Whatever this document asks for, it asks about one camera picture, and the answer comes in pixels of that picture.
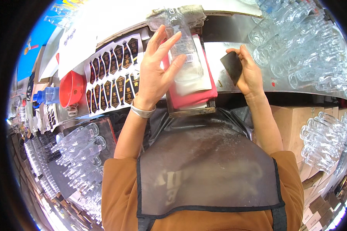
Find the barcode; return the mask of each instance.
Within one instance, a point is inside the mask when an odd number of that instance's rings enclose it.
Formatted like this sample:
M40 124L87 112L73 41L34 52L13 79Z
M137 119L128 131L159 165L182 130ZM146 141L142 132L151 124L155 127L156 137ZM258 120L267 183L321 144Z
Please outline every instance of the barcode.
M192 54L186 55L186 61L187 62L193 61L193 55Z

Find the hand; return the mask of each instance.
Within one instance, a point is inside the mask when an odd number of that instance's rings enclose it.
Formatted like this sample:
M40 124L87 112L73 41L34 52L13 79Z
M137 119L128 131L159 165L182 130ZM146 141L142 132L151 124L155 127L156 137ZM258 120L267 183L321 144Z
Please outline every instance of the hand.
M262 74L260 68L254 63L245 45L241 45L240 49L227 49L226 53L235 51L242 63L243 71L237 86L243 93L246 100L253 99L259 95L264 94L264 87L262 86Z
M134 106L140 110L152 110L171 86L174 77L186 61L186 55L174 59L165 72L161 67L162 59L171 47L180 39L181 32L176 33L160 45L166 38L165 26L161 25L148 42L143 61L140 65L139 94L134 99Z

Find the black scraper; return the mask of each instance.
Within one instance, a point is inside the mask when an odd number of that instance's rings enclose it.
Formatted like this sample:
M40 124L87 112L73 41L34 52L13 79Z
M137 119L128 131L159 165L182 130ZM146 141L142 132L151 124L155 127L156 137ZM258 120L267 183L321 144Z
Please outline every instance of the black scraper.
M224 57L222 57L220 61L222 62L222 65L225 67L225 70L229 74L234 85L236 85L243 70L242 63L239 59L238 54L235 51L232 51Z

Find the person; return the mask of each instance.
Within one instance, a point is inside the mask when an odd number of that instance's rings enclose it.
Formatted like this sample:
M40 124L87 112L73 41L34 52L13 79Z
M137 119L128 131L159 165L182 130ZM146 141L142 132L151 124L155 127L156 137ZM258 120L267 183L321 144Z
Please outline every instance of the person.
M141 63L135 108L152 111L172 84L186 56L178 56L167 71L160 63L180 36L179 32L161 44L166 37L162 25L150 39ZM212 125L165 133L139 157L147 118L130 110L114 158L104 164L101 209L105 230L300 228L304 199L295 155L283 151L260 69L245 45L226 50L231 51L242 63L237 86L252 113L262 149L228 126L219 125L216 133L217 125Z

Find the apron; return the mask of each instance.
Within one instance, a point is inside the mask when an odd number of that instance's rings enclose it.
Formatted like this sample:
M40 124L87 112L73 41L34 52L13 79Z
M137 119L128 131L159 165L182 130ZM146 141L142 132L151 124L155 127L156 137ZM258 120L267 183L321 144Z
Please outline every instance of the apron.
M158 123L137 160L138 231L181 210L271 210L273 230L286 230L276 161L250 140L234 113L217 108Z

